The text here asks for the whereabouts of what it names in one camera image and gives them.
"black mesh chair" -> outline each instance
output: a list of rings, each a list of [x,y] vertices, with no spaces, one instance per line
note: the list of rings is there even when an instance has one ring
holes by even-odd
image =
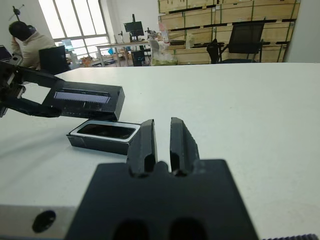
[[[211,58],[211,63],[221,64],[235,64],[235,63],[255,63],[257,53],[260,52],[259,62],[262,60],[262,46],[261,41],[262,32],[264,30],[264,23],[251,22],[251,23],[237,23],[233,26],[229,44],[221,50],[221,43],[211,43],[215,47],[207,47],[210,57],[219,52],[218,58]],[[222,53],[228,49],[231,54],[253,54],[253,59],[226,59],[222,60]]]
[[[65,46],[39,50],[41,71],[56,75],[69,71]]]

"black phone box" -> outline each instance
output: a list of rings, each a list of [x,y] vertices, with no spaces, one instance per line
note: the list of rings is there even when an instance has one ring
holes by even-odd
[[[74,147],[127,155],[139,124],[88,120],[66,136]]]
[[[121,86],[59,81],[44,105],[61,110],[61,116],[117,121],[125,101]]]

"man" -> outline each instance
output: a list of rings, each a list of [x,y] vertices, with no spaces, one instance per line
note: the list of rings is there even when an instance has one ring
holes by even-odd
[[[9,32],[12,35],[12,50],[23,58],[22,67],[40,69],[39,50],[56,47],[52,39],[28,27],[22,21],[13,22],[9,26]],[[16,38],[22,41],[21,49]]]

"white table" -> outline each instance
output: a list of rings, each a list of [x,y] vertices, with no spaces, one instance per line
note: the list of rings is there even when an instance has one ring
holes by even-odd
[[[134,42],[123,42],[123,43],[111,43],[111,44],[106,44],[106,45],[99,45],[99,46],[96,46],[96,48],[98,49],[98,56],[100,58],[102,67],[105,66],[105,62],[104,62],[103,56],[101,54],[101,49],[108,49],[108,48],[115,49],[116,58],[117,58],[119,67],[121,67],[121,61],[120,61],[120,57],[119,57],[118,48],[124,48],[124,57],[126,60],[126,65],[129,66],[128,53],[127,53],[126,47],[133,47],[133,46],[140,46],[140,45],[149,45],[149,42],[148,41],[134,41]]]
[[[120,121],[155,120],[168,163],[171,117],[185,121],[202,159],[227,160],[261,238],[320,235],[320,64],[262,63],[79,68],[68,81],[123,86]],[[48,91],[28,85],[25,97]],[[99,163],[126,157],[73,148],[85,119],[0,119],[0,204],[77,206]]]

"metal plate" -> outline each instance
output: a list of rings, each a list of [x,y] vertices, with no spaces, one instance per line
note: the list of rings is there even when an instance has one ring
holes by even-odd
[[[36,217],[54,211],[55,221],[46,231],[35,233]],[[76,213],[76,207],[0,205],[0,240],[58,240],[64,239]]]

